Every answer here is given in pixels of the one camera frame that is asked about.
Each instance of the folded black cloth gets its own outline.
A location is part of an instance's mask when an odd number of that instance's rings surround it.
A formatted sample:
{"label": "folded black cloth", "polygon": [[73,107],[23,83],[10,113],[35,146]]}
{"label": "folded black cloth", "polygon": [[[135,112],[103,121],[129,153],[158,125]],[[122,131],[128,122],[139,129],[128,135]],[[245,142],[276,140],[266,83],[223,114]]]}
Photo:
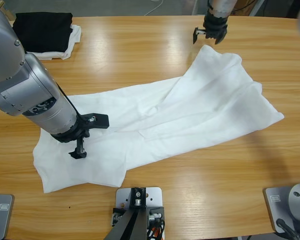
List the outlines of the folded black cloth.
{"label": "folded black cloth", "polygon": [[27,52],[65,52],[72,33],[71,13],[17,13],[13,30]]}

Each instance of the metal mounting plate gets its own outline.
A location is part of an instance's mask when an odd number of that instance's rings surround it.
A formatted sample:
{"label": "metal mounting plate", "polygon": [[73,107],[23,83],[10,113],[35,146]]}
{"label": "metal mounting plate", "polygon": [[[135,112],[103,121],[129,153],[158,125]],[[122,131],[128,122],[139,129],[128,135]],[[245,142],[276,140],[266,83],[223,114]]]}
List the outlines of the metal mounting plate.
{"label": "metal mounting plate", "polygon": [[[146,193],[146,206],[152,207],[163,207],[162,190],[160,187],[147,187]],[[119,188],[115,194],[115,207],[117,209],[129,209],[131,197],[131,188]]]}
{"label": "metal mounting plate", "polygon": [[7,235],[14,196],[10,194],[0,194],[0,240]]}
{"label": "metal mounting plate", "polygon": [[292,187],[271,187],[265,189],[266,203],[270,212],[271,224],[277,233],[284,233],[284,230],[277,226],[277,219],[282,219],[293,230],[294,223],[289,208],[289,193]]}

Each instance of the wooden table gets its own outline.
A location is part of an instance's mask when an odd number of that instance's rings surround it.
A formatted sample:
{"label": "wooden table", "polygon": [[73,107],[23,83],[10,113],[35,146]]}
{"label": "wooden table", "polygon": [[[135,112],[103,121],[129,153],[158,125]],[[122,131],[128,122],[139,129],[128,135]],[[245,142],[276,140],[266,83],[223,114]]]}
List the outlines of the wooden table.
{"label": "wooden table", "polygon": [[[230,17],[225,40],[192,44],[202,16],[81,17],[71,58],[43,61],[68,95],[183,75],[202,45],[237,53],[285,115],[271,127],[126,173],[123,188],[159,186],[166,239],[273,232],[263,189],[300,183],[300,35],[295,19]],[[32,151],[40,130],[0,111],[0,193],[15,196],[8,239],[103,239],[116,188],[82,184],[43,194]]]}

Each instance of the stack of clothes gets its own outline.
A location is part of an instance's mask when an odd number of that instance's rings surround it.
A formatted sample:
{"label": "stack of clothes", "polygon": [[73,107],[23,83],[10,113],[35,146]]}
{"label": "stack of clothes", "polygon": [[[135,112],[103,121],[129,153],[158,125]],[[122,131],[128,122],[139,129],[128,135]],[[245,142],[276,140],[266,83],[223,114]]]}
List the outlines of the stack of clothes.
{"label": "stack of clothes", "polygon": [[81,38],[81,27],[72,24],[72,17],[71,13],[17,13],[13,30],[27,53],[40,60],[64,60]]}

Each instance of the folded white cloth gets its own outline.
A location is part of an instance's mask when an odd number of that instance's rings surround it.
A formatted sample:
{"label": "folded white cloth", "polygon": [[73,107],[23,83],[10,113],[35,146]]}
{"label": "folded white cloth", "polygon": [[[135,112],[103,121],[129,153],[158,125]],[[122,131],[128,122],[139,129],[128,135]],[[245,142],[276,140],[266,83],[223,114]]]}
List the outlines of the folded white cloth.
{"label": "folded white cloth", "polygon": [[75,43],[80,43],[80,38],[81,38],[81,27],[74,24],[72,24],[70,27],[72,28],[72,33],[70,34],[68,48],[65,50],[65,52],[46,51],[46,52],[29,52],[29,53],[34,54],[40,60],[52,60],[57,58],[65,60],[70,58]]}
{"label": "folded white cloth", "polygon": [[93,183],[120,187],[126,170],[210,147],[284,118],[262,96],[232,53],[203,46],[181,77],[113,91],[70,96],[81,114],[109,115],[108,129],[91,129],[85,159],[41,130],[33,150],[43,191]]}

